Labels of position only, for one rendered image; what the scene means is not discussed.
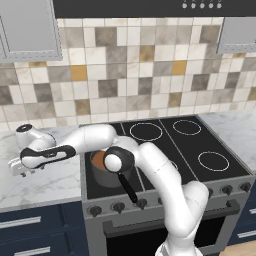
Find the steel oven door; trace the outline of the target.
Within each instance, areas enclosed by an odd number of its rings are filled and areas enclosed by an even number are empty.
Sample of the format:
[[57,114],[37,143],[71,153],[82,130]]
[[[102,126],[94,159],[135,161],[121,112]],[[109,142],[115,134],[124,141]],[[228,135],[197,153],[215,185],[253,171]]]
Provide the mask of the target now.
[[[209,202],[206,211],[225,208],[227,201],[222,201],[219,206]],[[165,227],[107,238],[103,232],[103,223],[112,221],[113,226],[118,227],[163,219],[163,207],[158,204],[156,207],[146,206],[141,210],[135,206],[133,210],[129,210],[125,205],[125,209],[119,214],[112,209],[113,204],[107,208],[101,207],[102,213],[96,217],[89,213],[89,209],[97,205],[84,208],[89,256],[155,256],[157,249],[161,248],[161,244],[167,238]],[[236,215],[201,221],[195,236],[195,246],[201,252],[200,256],[219,256],[231,237],[240,212]]]

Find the black glass hob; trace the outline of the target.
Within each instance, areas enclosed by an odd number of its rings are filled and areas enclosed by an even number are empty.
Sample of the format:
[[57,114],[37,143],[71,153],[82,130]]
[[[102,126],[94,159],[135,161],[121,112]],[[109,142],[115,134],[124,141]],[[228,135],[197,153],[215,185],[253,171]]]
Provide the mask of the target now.
[[183,184],[200,181],[213,189],[212,196],[226,195],[221,191],[225,185],[233,187],[230,195],[244,192],[240,185],[245,182],[253,185],[245,165],[194,115],[127,121],[113,127],[139,144],[155,144],[179,171]]

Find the grey saucepan with hot chocolate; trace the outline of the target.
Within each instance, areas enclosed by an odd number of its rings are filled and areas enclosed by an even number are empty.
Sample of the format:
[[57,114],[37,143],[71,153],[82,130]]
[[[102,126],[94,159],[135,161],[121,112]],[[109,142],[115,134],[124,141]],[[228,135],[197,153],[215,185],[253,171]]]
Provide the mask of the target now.
[[104,151],[94,151],[90,156],[90,164],[95,182],[99,185],[96,195],[99,197],[117,196],[126,192],[133,203],[138,201],[129,179],[132,175],[132,167],[121,173],[109,172],[103,162]]

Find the black range hood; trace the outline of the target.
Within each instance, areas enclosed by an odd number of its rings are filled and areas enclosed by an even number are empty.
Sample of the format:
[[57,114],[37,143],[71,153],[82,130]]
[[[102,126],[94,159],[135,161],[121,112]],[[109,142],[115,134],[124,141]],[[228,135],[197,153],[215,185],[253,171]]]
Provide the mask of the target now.
[[53,0],[57,18],[256,17],[256,0]]

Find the grey wall cupboard door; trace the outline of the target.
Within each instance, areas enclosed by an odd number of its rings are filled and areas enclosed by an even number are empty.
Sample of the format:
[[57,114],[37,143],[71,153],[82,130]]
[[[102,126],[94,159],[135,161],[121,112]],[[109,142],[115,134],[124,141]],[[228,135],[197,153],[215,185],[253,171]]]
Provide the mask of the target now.
[[217,53],[256,52],[256,17],[225,17]]
[[53,0],[0,0],[0,63],[61,59]]

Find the navy drawer front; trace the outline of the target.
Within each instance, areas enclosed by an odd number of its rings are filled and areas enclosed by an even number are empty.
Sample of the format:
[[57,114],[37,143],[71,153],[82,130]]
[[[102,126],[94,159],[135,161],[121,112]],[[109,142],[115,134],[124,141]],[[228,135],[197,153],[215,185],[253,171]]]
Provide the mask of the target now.
[[250,193],[250,197],[245,206],[245,219],[247,221],[253,221],[256,219],[256,214],[250,214],[250,209],[256,209],[256,194]]
[[248,231],[252,231],[252,230],[256,230],[256,221],[252,222],[245,222],[242,224],[237,224],[236,227],[233,230],[233,233],[229,239],[228,245],[235,245],[235,244],[241,244],[241,243],[246,243],[246,242],[251,242],[256,240],[256,235],[252,236],[252,237],[246,237],[246,238],[242,238],[239,239],[237,237],[238,233],[243,233],[243,232],[248,232]]
[[15,252],[51,247],[51,252],[37,256],[69,256],[71,246],[65,233],[42,235],[31,238],[18,239],[0,244],[0,256],[13,256]]
[[0,229],[0,238],[9,239],[22,235],[32,235],[46,231],[62,229],[65,225],[61,205],[44,206],[18,211],[0,213],[0,222],[41,216],[41,223]]

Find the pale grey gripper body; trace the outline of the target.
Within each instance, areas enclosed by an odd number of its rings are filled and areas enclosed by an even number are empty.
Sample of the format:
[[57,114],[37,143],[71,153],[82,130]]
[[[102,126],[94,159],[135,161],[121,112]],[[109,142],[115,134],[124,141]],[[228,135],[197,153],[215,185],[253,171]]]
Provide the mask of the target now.
[[25,167],[19,158],[14,158],[8,162],[8,167],[13,176],[18,176],[21,173],[34,173],[33,169]]

